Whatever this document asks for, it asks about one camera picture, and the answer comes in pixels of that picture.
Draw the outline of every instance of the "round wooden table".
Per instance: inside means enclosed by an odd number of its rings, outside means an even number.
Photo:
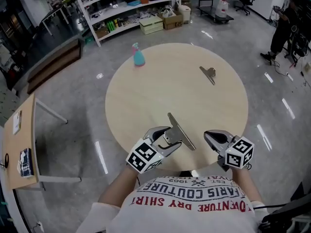
[[[218,154],[204,140],[204,131],[241,136],[247,122],[247,95],[235,70],[213,52],[190,44],[162,44],[142,53],[146,64],[135,67],[129,58],[107,90],[106,117],[116,140],[129,152],[150,128],[171,126],[171,112],[196,150],[182,144],[158,168],[185,171],[216,162]],[[200,66],[216,70],[215,85]]]

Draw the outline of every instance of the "metal shelving unit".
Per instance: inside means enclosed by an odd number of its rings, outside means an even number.
[[[135,26],[139,26],[139,23],[136,22],[136,23],[131,23],[131,24],[128,24],[128,25],[125,25],[125,26],[122,26],[122,27],[119,27],[117,29],[115,29],[114,31],[110,32],[108,35],[105,35],[104,37],[102,38],[98,38],[95,31],[94,31],[94,28],[93,28],[93,25],[98,23],[98,22],[101,22],[103,20],[106,20],[110,17],[113,17],[113,16],[116,16],[118,14],[121,14],[121,13],[124,13],[126,11],[130,11],[130,10],[134,10],[134,9],[137,9],[137,8],[140,8],[140,7],[143,7],[143,6],[148,6],[148,5],[151,5],[151,4],[156,4],[156,3],[160,3],[160,2],[168,2],[168,1],[173,1],[173,0],[155,0],[155,1],[150,1],[149,3],[146,3],[146,4],[139,4],[137,6],[125,6],[125,7],[119,7],[119,8],[114,8],[114,9],[108,9],[107,11],[105,11],[101,16],[99,16],[98,18],[90,18],[90,14],[88,13],[87,11],[87,7],[92,5],[93,3],[95,2],[99,2],[100,0],[91,0],[91,1],[82,1],[82,0],[78,0],[78,3],[80,5],[80,8],[81,8],[81,11],[87,21],[87,24],[89,26],[89,28],[91,29],[91,32],[94,36],[94,39],[97,43],[97,45],[100,47],[101,46],[101,43],[100,41],[101,40],[104,40],[112,35],[115,35],[117,33],[120,33],[124,30],[127,30],[127,29],[130,29],[130,28],[133,28]],[[176,2],[178,2],[178,4],[181,4],[181,0],[175,0]]]

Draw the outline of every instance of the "black pants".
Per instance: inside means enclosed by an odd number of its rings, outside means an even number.
[[[281,52],[285,42],[290,38],[291,31],[283,28],[277,28],[273,35],[271,43],[271,51],[273,53]]]

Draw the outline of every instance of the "wooden desk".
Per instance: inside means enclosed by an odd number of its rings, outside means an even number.
[[[107,90],[106,117],[116,140],[129,152],[150,128],[170,126],[171,112],[197,149],[182,144],[159,168],[194,170],[216,162],[218,155],[204,140],[204,131],[241,136],[247,122],[247,95],[237,73],[218,55],[190,44],[157,45],[142,53],[146,64],[134,67],[129,58]],[[199,66],[215,68],[215,85]]]
[[[5,159],[5,154],[9,154],[9,166],[5,170],[5,175],[10,189],[26,187],[38,182],[80,182],[81,178],[62,178],[40,175],[35,149],[35,109],[42,108],[55,118],[67,123],[68,121],[60,116],[58,113],[47,107],[41,101],[31,94],[29,98],[16,110],[22,111],[21,127],[17,134],[13,134],[13,116],[7,120],[4,125],[4,139],[2,146],[2,157]],[[31,149],[34,176],[29,178],[21,177],[17,170],[18,161],[20,159],[20,152],[26,148]]]

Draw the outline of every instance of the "person standing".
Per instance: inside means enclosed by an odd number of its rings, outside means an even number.
[[[62,4],[62,0],[48,0],[48,4],[51,10],[56,9],[57,6]]]
[[[282,51],[285,42],[291,37],[292,26],[296,25],[298,20],[297,5],[295,0],[290,0],[289,7],[281,12],[279,9],[273,9],[279,16],[278,25],[275,34],[272,38],[270,52],[267,54],[260,53],[260,55],[267,61],[274,60],[276,56]]]

